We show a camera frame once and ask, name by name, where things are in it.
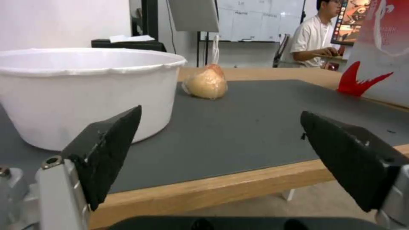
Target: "white plastic basin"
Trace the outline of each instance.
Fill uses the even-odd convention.
[[[0,52],[0,102],[29,144],[61,151],[88,124],[142,105],[133,139],[169,122],[184,57],[128,49]]]

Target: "plastic bag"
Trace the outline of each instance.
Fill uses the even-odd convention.
[[[227,92],[227,81],[221,67],[217,64],[219,61],[219,36],[216,35],[213,40],[213,60],[212,64],[205,66],[205,70],[186,78],[182,87],[183,90],[193,96],[217,99],[223,97]]]

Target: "cable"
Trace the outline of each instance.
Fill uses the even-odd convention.
[[[173,51],[176,54],[175,41],[173,40],[173,28],[172,28],[172,20],[171,20],[171,11],[169,10],[169,1],[168,0],[166,0],[166,7],[168,8],[169,26],[171,28]]]

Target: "white wall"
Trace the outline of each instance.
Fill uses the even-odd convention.
[[[317,14],[316,0],[306,0],[306,19]],[[158,0],[159,41],[172,52],[171,30],[169,26],[166,0]],[[175,47],[178,54],[188,60],[188,66],[196,66],[196,33],[177,32],[174,30]],[[204,42],[200,43],[200,65],[204,52]],[[222,67],[271,67],[278,43],[219,43]],[[209,44],[209,62],[211,61],[211,43]]]
[[[0,0],[0,50],[90,47],[130,31],[129,0]]]

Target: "man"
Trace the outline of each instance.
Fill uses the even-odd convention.
[[[334,27],[331,19],[338,16],[342,0],[317,0],[318,14],[303,22],[296,30],[290,48],[294,61],[303,67],[320,68],[317,55],[338,56],[331,46]]]

